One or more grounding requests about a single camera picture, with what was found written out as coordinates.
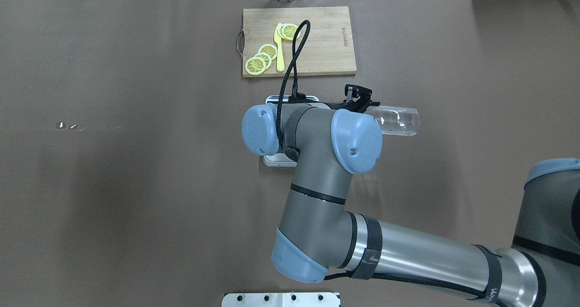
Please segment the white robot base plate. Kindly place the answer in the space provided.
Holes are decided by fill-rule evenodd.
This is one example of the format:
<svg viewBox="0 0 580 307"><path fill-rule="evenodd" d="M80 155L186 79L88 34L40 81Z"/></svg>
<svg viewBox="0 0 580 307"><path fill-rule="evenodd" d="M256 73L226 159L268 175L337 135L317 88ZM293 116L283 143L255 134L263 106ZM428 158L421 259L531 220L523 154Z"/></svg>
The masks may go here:
<svg viewBox="0 0 580 307"><path fill-rule="evenodd" d="M339 293L230 293L222 307L341 307Z"/></svg>

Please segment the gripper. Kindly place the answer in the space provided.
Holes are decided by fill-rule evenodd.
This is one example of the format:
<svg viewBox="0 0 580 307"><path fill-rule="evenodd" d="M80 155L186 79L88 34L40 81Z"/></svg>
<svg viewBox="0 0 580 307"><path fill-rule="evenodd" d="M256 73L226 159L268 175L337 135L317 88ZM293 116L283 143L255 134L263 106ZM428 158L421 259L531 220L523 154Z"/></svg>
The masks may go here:
<svg viewBox="0 0 580 307"><path fill-rule="evenodd" d="M369 107L379 106L379 101L372 100L372 90L364 86L346 84L344 86L346 98L341 102L325 102L332 110L346 109L351 112L365 113Z"/></svg>

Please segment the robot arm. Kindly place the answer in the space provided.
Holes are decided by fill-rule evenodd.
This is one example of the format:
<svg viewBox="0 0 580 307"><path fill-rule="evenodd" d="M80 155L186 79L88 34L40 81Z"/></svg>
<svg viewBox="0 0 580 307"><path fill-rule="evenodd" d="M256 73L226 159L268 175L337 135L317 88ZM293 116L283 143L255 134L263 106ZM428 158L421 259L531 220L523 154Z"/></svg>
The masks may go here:
<svg viewBox="0 0 580 307"><path fill-rule="evenodd" d="M382 279L441 288L497 307L579 305L577 158L531 168L512 245L489 249L345 210L354 174L379 159L384 135L415 135L415 109L382 106L347 84L342 102L294 91L249 108L242 137L258 156L297 163L272 262L288 278Z"/></svg>

